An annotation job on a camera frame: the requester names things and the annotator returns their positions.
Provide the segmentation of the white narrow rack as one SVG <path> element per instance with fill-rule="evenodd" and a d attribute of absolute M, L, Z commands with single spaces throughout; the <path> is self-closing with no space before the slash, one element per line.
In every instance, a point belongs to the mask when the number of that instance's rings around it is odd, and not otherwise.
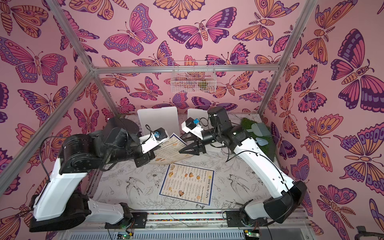
<path fill-rule="evenodd" d="M 200 109 L 188 109 L 187 117 L 193 118 L 193 119 L 199 119 L 200 124 L 204 130 L 208 130 L 211 127 L 211 124 L 209 122 L 208 111 L 200 110 Z"/>

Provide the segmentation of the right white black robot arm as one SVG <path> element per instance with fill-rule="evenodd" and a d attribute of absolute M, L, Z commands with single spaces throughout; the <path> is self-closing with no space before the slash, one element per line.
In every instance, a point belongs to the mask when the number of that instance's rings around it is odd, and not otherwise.
<path fill-rule="evenodd" d="M 251 135 L 241 125 L 233 125 L 223 107 L 208 110 L 208 120 L 212 128 L 205 130 L 199 119 L 188 118 L 181 124 L 185 133 L 183 139 L 190 144 L 181 149 L 181 154 L 205 154 L 206 146 L 220 143 L 235 157 L 240 157 L 261 179 L 270 193 L 264 201 L 250 200 L 240 208 L 244 224 L 260 218 L 282 224 L 303 202 L 307 186 L 303 181 L 294 181 L 281 171 L 260 149 Z"/>

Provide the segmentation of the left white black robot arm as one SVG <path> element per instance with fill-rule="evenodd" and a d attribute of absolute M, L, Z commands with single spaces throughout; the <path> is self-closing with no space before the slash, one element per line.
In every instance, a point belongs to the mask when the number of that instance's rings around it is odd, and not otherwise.
<path fill-rule="evenodd" d="M 134 217 L 127 204 L 97 202 L 82 194 L 78 185 L 91 170 L 105 171 L 105 165 L 113 168 L 130 160 L 137 167 L 147 164 L 167 137 L 162 128 L 142 136 L 135 122 L 112 117 L 101 131 L 66 138 L 42 192 L 31 200 L 30 232 L 69 230 L 84 222 L 105 223 L 106 228 L 131 225 Z"/>

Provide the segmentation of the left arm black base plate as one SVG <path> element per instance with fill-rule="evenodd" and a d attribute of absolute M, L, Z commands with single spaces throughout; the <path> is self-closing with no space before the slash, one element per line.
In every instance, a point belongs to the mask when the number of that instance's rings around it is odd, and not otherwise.
<path fill-rule="evenodd" d="M 117 230 L 117 229 L 144 229 L 146 227 L 148 218 L 147 212 L 131 213 L 128 217 L 124 217 L 116 224 L 105 223 L 105 229 Z"/>

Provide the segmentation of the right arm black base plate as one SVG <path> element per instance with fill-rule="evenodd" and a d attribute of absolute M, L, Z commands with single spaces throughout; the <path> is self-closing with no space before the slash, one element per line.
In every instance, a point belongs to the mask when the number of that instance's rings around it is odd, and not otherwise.
<path fill-rule="evenodd" d="M 267 223 L 267 218 L 251 219 L 242 211 L 224 211 L 223 218 L 227 221 L 228 227 L 255 227 Z"/>

